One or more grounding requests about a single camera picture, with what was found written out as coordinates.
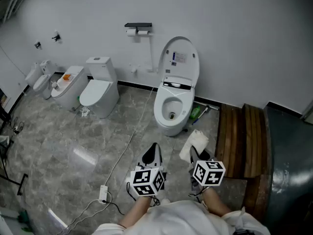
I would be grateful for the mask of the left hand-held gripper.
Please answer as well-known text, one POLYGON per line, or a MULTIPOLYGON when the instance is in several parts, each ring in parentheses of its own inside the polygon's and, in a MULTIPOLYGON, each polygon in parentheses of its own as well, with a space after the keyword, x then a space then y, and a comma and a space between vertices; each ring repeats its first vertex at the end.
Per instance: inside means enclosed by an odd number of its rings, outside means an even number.
POLYGON ((165 188, 165 177, 163 175, 162 153, 158 143, 154 142, 142 156, 145 165, 157 165, 157 167, 136 166, 130 172, 126 180, 130 188, 137 196, 156 196, 165 188))

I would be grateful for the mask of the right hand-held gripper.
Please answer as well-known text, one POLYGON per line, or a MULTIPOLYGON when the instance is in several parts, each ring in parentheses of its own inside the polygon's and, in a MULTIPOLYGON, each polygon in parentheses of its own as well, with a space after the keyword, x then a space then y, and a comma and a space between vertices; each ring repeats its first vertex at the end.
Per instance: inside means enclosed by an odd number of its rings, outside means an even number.
POLYGON ((217 161, 212 152, 204 149, 200 155, 196 148, 190 147, 190 162, 193 166, 192 192, 189 196, 199 196, 210 187, 220 186, 225 175, 225 166, 222 162, 217 161))

